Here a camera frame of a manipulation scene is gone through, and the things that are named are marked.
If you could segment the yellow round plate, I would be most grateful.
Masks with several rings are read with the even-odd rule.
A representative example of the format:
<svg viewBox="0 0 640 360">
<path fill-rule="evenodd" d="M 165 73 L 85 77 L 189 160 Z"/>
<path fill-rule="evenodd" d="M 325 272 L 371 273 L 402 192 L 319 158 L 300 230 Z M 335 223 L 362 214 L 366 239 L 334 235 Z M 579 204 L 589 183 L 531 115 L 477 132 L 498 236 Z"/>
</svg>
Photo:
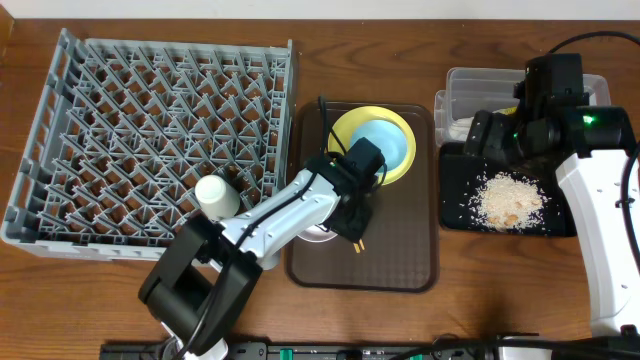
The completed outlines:
<svg viewBox="0 0 640 360">
<path fill-rule="evenodd" d="M 384 107 L 361 106 L 349 110 L 345 114 L 341 115 L 332 126 L 332 130 L 335 132 L 338 140 L 342 143 L 344 148 L 348 150 L 353 146 L 350 144 L 350 138 L 355 129 L 366 121 L 374 119 L 382 119 L 394 123 L 402 130 L 408 140 L 408 152 L 402 164 L 392 171 L 387 170 L 387 165 L 380 167 L 377 171 L 377 175 L 386 173 L 385 180 L 382 184 L 388 185 L 399 180 L 409 171 L 417 153 L 415 135 L 408 122 L 403 117 Z"/>
</svg>

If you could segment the pink bowl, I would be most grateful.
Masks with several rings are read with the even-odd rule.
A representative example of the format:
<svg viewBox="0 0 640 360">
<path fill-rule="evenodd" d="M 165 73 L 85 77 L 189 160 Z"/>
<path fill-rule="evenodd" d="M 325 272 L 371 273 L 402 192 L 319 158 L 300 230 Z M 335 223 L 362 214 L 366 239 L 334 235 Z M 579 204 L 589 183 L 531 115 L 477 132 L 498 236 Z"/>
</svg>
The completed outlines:
<svg viewBox="0 0 640 360">
<path fill-rule="evenodd" d="M 302 231 L 298 237 L 304 241 L 311 243 L 322 243 L 335 238 L 337 234 L 331 230 L 327 230 L 322 226 L 311 226 Z"/>
</svg>

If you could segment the white cup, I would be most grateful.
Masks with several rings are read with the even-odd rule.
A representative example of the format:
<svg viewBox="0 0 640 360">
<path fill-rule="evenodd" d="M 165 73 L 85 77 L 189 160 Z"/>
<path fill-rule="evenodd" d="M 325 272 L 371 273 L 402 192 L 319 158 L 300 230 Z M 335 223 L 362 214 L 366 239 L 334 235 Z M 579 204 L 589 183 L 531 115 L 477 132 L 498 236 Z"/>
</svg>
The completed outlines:
<svg viewBox="0 0 640 360">
<path fill-rule="evenodd" d="M 239 193 L 217 175 L 206 175 L 199 179 L 195 196 L 200 210 L 214 221 L 233 217 L 240 209 Z"/>
</svg>

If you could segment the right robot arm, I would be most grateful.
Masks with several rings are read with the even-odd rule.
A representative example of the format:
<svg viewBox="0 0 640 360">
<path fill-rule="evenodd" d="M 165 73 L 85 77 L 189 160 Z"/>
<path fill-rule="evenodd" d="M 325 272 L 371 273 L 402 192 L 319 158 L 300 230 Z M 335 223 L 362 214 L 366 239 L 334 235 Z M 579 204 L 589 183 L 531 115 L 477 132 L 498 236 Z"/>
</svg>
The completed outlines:
<svg viewBox="0 0 640 360">
<path fill-rule="evenodd" d="M 478 111 L 464 151 L 554 179 L 570 209 L 586 269 L 591 338 L 503 338 L 499 357 L 636 359 L 639 356 L 639 144 L 627 112 L 592 106 L 578 54 L 528 61 L 510 115 Z"/>
</svg>

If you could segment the green orange snack wrapper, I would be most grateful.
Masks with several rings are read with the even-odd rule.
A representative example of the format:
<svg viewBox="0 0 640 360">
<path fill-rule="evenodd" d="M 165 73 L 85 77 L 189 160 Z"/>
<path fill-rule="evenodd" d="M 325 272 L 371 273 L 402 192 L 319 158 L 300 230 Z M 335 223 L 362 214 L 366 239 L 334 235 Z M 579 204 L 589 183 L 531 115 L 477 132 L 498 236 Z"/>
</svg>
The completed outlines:
<svg viewBox="0 0 640 360">
<path fill-rule="evenodd" d="M 515 113 L 516 110 L 517 110 L 517 107 L 509 107 L 509 108 L 501 109 L 498 112 L 504 115 L 511 115 Z"/>
</svg>

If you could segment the leftover rice food waste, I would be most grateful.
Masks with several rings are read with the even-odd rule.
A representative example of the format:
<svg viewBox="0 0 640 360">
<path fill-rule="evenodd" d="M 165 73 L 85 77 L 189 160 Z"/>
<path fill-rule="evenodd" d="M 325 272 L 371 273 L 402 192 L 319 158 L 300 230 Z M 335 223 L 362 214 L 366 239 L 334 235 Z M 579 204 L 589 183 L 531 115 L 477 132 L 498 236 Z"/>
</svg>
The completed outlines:
<svg viewBox="0 0 640 360">
<path fill-rule="evenodd" d="M 518 179 L 507 172 L 483 175 L 467 202 L 471 222 L 498 232 L 530 230 L 542 224 L 549 198 L 537 180 Z"/>
</svg>

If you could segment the light blue bowl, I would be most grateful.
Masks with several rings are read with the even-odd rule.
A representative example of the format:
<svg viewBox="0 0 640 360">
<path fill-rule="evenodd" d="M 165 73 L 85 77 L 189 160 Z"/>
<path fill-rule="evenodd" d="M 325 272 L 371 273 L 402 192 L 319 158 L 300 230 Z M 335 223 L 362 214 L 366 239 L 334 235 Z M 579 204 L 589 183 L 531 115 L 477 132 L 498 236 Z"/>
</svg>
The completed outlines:
<svg viewBox="0 0 640 360">
<path fill-rule="evenodd" d="M 386 120 L 366 121 L 355 129 L 350 144 L 354 145 L 360 138 L 366 138 L 381 150 L 388 171 L 400 166 L 408 152 L 408 140 L 402 130 Z"/>
</svg>

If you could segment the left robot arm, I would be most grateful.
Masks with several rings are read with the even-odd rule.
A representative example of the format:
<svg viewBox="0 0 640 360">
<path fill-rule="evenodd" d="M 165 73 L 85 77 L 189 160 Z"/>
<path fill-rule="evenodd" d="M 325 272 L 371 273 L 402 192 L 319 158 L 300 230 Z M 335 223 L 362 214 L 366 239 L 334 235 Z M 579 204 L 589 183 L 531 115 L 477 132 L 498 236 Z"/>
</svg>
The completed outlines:
<svg viewBox="0 0 640 360">
<path fill-rule="evenodd" d="M 191 217 L 138 293 L 180 342 L 177 358 L 212 357 L 271 258 L 305 230 L 321 226 L 361 245 L 372 216 L 367 197 L 384 165 L 382 151 L 361 138 L 343 155 L 308 159 L 289 185 L 240 215 Z"/>
</svg>

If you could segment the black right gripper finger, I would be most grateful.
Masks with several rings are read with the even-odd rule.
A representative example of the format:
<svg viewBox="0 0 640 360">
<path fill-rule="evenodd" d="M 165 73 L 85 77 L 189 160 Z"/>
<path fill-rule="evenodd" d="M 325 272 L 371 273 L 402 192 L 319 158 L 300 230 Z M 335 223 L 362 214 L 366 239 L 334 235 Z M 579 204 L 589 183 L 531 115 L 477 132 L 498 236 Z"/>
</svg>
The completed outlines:
<svg viewBox="0 0 640 360">
<path fill-rule="evenodd" d="M 480 110 L 474 115 L 464 145 L 465 154 L 471 156 L 481 156 L 483 154 L 491 128 L 492 117 L 493 114 L 486 110 Z"/>
<path fill-rule="evenodd" d="M 491 113 L 483 155 L 501 163 L 515 163 L 519 158 L 516 125 L 512 116 Z"/>
</svg>

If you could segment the white napkin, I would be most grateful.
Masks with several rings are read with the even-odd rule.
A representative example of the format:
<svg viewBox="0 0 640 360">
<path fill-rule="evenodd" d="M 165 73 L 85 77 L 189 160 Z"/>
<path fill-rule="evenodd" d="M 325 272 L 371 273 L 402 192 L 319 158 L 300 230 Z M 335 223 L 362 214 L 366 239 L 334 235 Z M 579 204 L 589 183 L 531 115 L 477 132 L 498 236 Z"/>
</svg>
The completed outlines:
<svg viewBox="0 0 640 360">
<path fill-rule="evenodd" d="M 465 142 L 472 125 L 473 118 L 454 120 L 447 130 L 447 134 L 454 141 Z"/>
</svg>

